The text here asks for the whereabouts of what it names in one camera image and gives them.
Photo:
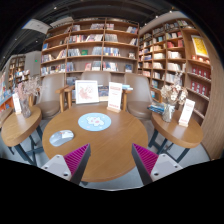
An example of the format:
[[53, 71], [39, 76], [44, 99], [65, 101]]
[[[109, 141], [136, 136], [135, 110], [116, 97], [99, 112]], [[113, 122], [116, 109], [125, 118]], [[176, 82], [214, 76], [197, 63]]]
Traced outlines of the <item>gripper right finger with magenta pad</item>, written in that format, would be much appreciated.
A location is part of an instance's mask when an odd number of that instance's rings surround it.
[[144, 185], [148, 185], [182, 169], [167, 154], [157, 155], [135, 143], [132, 144], [132, 156]]

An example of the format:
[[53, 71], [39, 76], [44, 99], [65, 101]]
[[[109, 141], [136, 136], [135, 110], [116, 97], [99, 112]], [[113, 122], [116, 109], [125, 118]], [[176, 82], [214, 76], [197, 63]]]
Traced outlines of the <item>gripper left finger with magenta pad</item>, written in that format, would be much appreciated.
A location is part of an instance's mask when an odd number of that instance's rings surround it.
[[42, 169], [79, 185], [90, 155], [90, 145], [86, 144], [65, 156], [54, 156]]

